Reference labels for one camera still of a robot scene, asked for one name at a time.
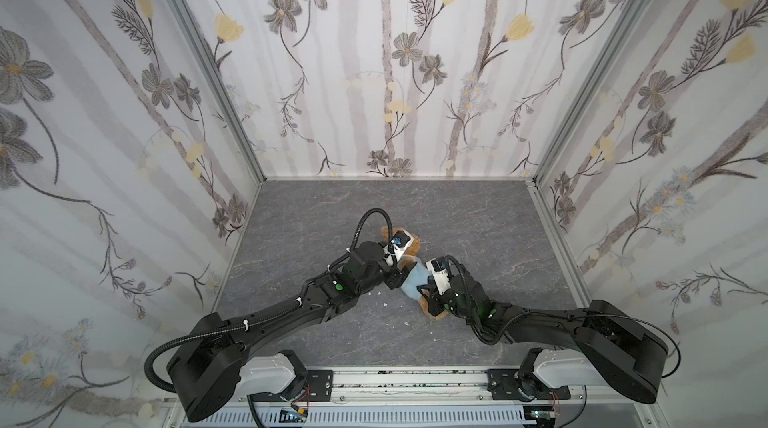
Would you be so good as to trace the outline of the light blue teddy hoodie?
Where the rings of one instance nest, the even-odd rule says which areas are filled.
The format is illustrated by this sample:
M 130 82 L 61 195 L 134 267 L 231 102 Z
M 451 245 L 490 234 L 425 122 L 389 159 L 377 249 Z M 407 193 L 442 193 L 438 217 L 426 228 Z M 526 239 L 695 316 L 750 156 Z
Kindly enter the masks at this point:
M 416 261 L 410 268 L 408 276 L 403 281 L 400 289 L 410 299 L 419 301 L 423 298 L 423 295 L 419 291 L 418 287 L 427 285 L 430 276 L 431 273 L 426 268 L 424 263 L 422 261 Z

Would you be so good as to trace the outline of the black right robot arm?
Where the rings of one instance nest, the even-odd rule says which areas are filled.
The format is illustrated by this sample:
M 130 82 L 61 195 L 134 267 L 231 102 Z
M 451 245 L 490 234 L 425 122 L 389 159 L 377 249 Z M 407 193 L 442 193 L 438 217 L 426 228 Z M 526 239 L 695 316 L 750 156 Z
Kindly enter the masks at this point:
M 573 310 L 525 308 L 490 299 L 468 274 L 451 275 L 444 291 L 428 276 L 416 290 L 429 314 L 464 320 L 485 345 L 538 343 L 574 350 L 614 391 L 642 404 L 657 400 L 667 343 L 607 301 Z

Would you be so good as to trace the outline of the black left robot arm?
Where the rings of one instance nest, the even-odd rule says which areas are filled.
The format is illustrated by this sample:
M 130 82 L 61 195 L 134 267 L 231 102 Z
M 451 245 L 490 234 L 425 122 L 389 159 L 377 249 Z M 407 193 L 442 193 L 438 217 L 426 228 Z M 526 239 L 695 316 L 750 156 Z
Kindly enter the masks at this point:
M 306 280 L 293 297 L 227 320 L 212 313 L 190 334 L 165 343 L 165 350 L 175 351 L 166 365 L 168 385 L 187 420 L 202 421 L 224 407 L 241 381 L 240 370 L 263 346 L 343 314 L 380 284 L 396 288 L 404 254 L 397 245 L 366 241 L 350 248 L 337 268 Z

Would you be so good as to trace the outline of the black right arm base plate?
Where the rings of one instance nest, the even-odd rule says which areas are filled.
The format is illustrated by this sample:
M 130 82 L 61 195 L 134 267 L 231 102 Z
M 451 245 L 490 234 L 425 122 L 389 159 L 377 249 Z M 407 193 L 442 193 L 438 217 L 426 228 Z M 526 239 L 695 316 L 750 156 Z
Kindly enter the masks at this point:
M 532 372 L 520 369 L 489 369 L 486 374 L 487 389 L 494 401 L 514 400 L 529 403 L 571 398 L 571 393 L 566 386 L 548 387 Z

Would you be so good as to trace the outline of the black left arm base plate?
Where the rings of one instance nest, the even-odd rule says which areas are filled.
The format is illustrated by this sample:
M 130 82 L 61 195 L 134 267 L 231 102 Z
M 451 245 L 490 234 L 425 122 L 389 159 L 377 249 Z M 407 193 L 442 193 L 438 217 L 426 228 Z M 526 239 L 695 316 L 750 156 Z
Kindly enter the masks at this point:
M 281 393 L 258 393 L 251 398 L 256 402 L 329 402 L 331 400 L 334 372 L 309 370 L 298 376 Z

